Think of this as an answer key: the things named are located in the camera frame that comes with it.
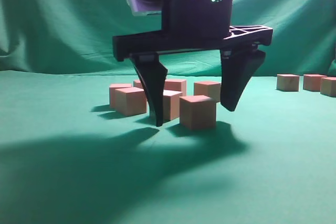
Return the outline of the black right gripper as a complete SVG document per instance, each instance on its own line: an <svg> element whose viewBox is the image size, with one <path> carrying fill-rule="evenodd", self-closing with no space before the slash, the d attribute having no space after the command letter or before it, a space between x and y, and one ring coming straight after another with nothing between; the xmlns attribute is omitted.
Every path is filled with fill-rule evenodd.
<svg viewBox="0 0 336 224"><path fill-rule="evenodd" d="M265 61L266 53L256 48L271 43L272 29L232 26L232 5L233 0L162 0L160 30L113 37L114 57L130 58L156 126L164 122L167 76L159 54L221 49L220 103L235 111L247 83Z"/></svg>

